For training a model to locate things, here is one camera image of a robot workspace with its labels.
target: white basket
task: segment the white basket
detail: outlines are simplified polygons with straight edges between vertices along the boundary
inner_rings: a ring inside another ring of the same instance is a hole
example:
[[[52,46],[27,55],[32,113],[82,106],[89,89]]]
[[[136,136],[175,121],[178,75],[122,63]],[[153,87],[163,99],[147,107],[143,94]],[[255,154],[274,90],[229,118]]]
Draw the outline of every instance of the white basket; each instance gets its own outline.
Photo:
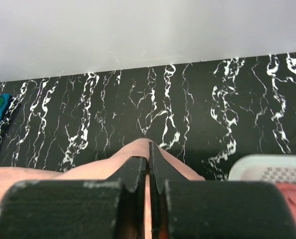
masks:
[[[228,180],[296,184],[296,155],[254,154],[239,159]]]

